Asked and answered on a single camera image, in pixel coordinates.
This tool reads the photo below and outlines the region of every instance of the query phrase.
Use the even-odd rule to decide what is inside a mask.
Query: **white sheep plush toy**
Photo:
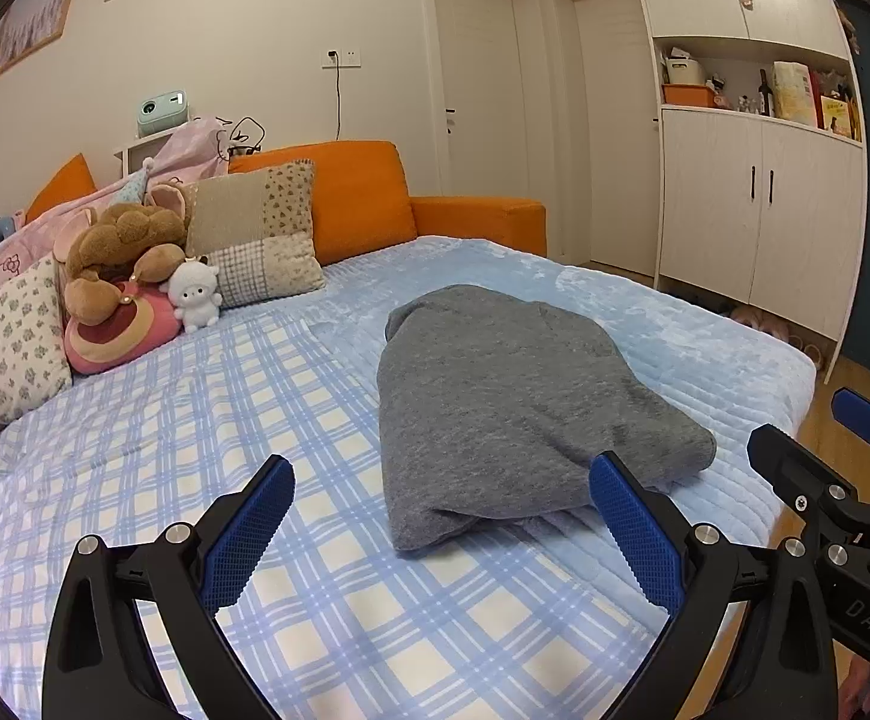
[[[205,258],[185,260],[159,289],[168,293],[169,302],[175,306],[175,319],[182,322],[187,333],[218,322],[218,307],[222,305],[222,295],[217,292],[218,268]]]

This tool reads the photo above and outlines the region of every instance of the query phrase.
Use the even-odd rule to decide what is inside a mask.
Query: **wall outlet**
[[[326,69],[335,69],[335,57],[329,56],[328,52],[333,49],[326,49],[322,52],[322,67]],[[339,67],[343,68],[360,68],[362,66],[362,55],[358,49],[334,49],[338,52]]]

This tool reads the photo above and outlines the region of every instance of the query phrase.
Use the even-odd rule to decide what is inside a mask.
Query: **blue plaid bedsheet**
[[[296,502],[218,620],[286,720],[597,718],[647,653],[654,635],[514,527],[395,555],[374,391],[308,324],[266,313],[81,381],[1,435],[0,693],[23,720],[78,538],[194,522],[271,453]],[[179,711],[202,716],[142,614]]]

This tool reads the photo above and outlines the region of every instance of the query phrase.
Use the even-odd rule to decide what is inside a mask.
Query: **pink pillow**
[[[126,292],[128,285],[118,288]],[[101,373],[141,357],[177,336],[182,322],[158,288],[131,285],[135,292],[105,322],[96,326],[69,319],[65,327],[65,355],[79,373]]]

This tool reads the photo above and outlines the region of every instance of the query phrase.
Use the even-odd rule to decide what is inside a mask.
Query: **projector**
[[[188,98],[182,91],[166,92],[139,105],[139,138],[188,121]]]

